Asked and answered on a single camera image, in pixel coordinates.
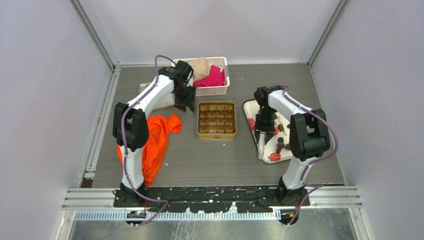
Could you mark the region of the metal tongs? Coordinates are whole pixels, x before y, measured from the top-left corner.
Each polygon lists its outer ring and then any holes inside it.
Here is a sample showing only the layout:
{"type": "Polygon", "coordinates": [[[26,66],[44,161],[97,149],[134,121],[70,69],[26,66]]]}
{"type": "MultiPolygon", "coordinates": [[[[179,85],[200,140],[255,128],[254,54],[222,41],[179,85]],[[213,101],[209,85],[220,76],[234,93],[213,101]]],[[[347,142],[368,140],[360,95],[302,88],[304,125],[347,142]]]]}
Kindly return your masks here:
{"type": "Polygon", "coordinates": [[[263,160],[264,151],[265,151],[265,132],[259,132],[258,141],[257,141],[257,150],[258,150],[258,158],[263,160]]]}

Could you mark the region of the gold chocolate tray box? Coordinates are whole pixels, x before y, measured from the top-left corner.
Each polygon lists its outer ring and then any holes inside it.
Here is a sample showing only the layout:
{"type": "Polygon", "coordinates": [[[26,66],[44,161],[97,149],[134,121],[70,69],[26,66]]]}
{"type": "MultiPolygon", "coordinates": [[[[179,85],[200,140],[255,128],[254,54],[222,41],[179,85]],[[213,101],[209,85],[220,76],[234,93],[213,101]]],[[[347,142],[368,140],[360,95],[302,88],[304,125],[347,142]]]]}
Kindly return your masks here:
{"type": "Polygon", "coordinates": [[[233,140],[237,134],[236,106],[232,101],[198,103],[198,138],[204,141],[233,140]]]}

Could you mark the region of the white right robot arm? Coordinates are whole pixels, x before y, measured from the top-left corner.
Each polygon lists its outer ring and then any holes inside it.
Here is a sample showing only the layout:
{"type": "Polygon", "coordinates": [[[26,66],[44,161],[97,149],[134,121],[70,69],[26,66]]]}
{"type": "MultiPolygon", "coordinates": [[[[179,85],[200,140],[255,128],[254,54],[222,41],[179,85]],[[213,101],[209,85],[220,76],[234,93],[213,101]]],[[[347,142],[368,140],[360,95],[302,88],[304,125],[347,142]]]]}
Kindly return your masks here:
{"type": "Polygon", "coordinates": [[[259,105],[255,115],[253,136],[259,157],[275,133],[275,114],[289,120],[289,147],[292,153],[288,169],[279,179],[277,198],[283,205],[291,205],[305,192],[304,179],[312,165],[330,149],[331,140],[322,109],[311,109],[292,98],[281,85],[256,89],[253,94],[259,105]]]}

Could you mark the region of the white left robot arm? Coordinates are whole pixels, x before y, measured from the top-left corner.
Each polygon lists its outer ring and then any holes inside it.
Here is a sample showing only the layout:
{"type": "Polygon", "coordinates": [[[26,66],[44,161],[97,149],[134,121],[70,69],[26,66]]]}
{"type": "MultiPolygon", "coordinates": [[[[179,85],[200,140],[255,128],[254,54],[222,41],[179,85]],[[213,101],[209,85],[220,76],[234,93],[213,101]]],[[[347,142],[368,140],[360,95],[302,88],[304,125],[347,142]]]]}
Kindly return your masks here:
{"type": "Polygon", "coordinates": [[[146,200],[142,150],[150,137],[148,116],[170,94],[177,109],[193,112],[196,95],[196,88],[190,84],[193,76],[193,68],[179,60],[173,66],[160,68],[149,86],[134,99],[114,107],[112,135],[120,149],[123,168],[119,190],[135,207],[146,200]]]}

